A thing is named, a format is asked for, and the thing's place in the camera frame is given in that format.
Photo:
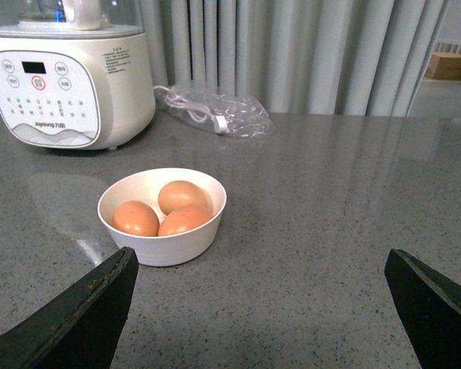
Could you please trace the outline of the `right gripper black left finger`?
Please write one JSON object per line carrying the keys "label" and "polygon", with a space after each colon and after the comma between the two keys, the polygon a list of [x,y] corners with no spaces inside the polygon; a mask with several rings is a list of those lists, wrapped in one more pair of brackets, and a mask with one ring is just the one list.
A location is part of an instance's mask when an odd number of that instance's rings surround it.
{"label": "right gripper black left finger", "polygon": [[0,336],[0,368],[109,368],[128,319],[138,259],[122,248]]}

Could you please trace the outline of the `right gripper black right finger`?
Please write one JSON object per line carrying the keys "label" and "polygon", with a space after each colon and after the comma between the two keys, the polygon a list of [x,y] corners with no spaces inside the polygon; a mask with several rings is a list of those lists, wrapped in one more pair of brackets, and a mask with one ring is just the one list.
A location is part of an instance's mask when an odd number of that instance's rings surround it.
{"label": "right gripper black right finger", "polygon": [[401,249],[384,274],[422,368],[461,368],[461,286]]}

